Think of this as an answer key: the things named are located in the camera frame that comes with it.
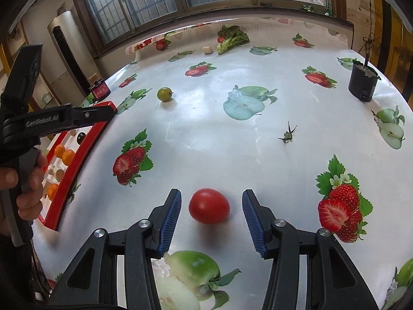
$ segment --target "silver screw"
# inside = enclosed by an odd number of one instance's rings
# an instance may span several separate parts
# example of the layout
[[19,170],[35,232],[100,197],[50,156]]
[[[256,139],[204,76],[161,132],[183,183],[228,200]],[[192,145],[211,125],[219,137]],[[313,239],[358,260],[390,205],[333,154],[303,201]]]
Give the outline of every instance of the silver screw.
[[142,219],[138,223],[139,227],[141,227],[143,229],[147,228],[150,224],[151,224],[151,222],[148,219]]
[[329,231],[329,230],[327,230],[327,229],[320,229],[320,235],[321,236],[325,236],[326,238],[328,237],[328,236],[330,236],[330,234],[331,234],[331,232]]
[[274,225],[278,227],[284,227],[287,224],[287,222],[284,219],[276,219],[274,220]]
[[96,231],[94,231],[93,235],[96,238],[101,238],[105,235],[105,230],[104,229],[97,229]]

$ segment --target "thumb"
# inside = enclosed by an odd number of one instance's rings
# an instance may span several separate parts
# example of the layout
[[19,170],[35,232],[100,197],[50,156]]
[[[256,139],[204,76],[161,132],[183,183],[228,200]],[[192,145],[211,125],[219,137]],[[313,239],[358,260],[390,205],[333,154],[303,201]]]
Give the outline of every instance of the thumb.
[[19,177],[14,169],[0,168],[0,190],[14,188]]

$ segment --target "red tomato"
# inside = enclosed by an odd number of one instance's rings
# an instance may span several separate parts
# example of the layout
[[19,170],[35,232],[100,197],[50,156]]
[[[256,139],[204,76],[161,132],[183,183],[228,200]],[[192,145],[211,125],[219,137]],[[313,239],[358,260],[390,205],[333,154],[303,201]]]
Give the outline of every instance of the red tomato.
[[189,213],[200,223],[220,223],[228,218],[230,204],[214,189],[200,189],[189,202]]

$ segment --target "human hand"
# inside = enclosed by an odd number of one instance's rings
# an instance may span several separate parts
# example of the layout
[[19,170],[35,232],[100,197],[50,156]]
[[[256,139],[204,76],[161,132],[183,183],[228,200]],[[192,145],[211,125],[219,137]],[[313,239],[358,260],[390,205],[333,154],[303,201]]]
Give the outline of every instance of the human hand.
[[[23,220],[34,220],[42,211],[43,204],[40,199],[43,196],[43,170],[42,167],[47,165],[47,159],[39,153],[37,158],[37,167],[34,168],[29,177],[30,190],[22,193],[17,197],[17,207],[19,208],[19,216]],[[0,168],[0,191],[14,188],[19,181],[17,172],[10,168]],[[10,236],[9,227],[3,208],[0,204],[0,234]]]

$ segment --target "orange fruit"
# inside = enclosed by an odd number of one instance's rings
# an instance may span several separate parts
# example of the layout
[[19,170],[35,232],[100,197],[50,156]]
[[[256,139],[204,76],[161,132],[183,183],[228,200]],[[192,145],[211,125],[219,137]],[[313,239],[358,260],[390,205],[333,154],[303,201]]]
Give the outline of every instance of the orange fruit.
[[56,148],[54,149],[54,155],[57,158],[61,158],[61,156],[63,155],[63,153],[65,152],[66,148],[64,145],[57,145]]
[[72,149],[67,149],[61,156],[61,160],[63,161],[64,165],[69,166],[74,156],[75,156],[75,152]]
[[58,187],[59,185],[56,183],[52,183],[49,185],[49,188],[47,189],[47,196],[49,197],[50,201],[53,201],[54,195],[56,194]]

